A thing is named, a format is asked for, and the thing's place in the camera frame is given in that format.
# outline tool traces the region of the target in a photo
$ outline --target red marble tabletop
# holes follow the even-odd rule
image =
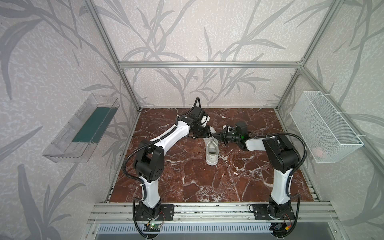
[[[143,139],[152,139],[170,128],[176,114],[188,109],[143,109],[128,153]],[[220,132],[223,125],[235,126],[245,121],[248,131],[255,135],[282,132],[272,108],[206,108],[208,125]],[[134,157],[127,170],[132,168]],[[273,168],[263,151],[242,151],[236,144],[219,145],[219,161],[215,166],[205,162],[203,139],[182,138],[165,156],[164,172],[159,180],[162,202],[267,202],[273,186]],[[293,177],[291,193],[301,194],[302,201],[313,201],[300,170]],[[141,198],[137,181],[123,176],[120,171],[110,202],[132,202]]]

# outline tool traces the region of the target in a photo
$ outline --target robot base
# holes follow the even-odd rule
[[[148,213],[147,213],[148,209],[147,208],[148,207],[145,206],[144,204],[136,205],[136,207],[135,207],[136,221],[148,221],[152,218],[151,216],[148,215]],[[164,216],[165,216],[165,221],[172,221],[174,209],[175,209],[175,205],[173,205],[173,204],[160,204],[160,210],[158,212],[159,213],[163,212],[164,215],[160,214],[160,215],[155,216],[156,217],[155,220],[162,221],[164,219]]]
[[[255,216],[255,220],[276,220],[276,219],[273,219],[269,215],[268,205],[269,204],[252,204],[251,208],[252,208],[252,212]],[[282,212],[283,216],[285,216],[285,214],[287,214],[289,216],[291,221],[293,221],[295,219],[295,215],[293,213],[293,209],[291,206],[289,206],[289,208],[287,210]]]

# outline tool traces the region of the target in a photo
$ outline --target wall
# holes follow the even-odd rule
[[[306,67],[383,152],[384,1],[344,1]],[[279,110],[290,132],[289,112],[303,91],[300,77]],[[384,178],[357,150],[337,163],[305,163],[322,200],[330,200],[351,240],[384,234]]]
[[[331,0],[95,3],[120,61],[299,61]],[[276,106],[293,73],[288,69],[125,71],[136,98],[149,107],[187,106],[196,96],[211,107]]]
[[[82,1],[0,2],[0,239],[78,239],[136,116]],[[90,93],[120,101],[88,163],[41,154]]]

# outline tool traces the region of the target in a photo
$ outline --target teal sheet in bin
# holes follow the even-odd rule
[[[96,108],[72,142],[99,143],[117,110],[117,108]]]

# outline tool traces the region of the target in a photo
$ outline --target shoe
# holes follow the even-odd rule
[[[213,127],[211,127],[211,133],[216,133]],[[218,162],[218,140],[214,137],[204,138],[205,142],[205,159],[208,165],[214,166]]]

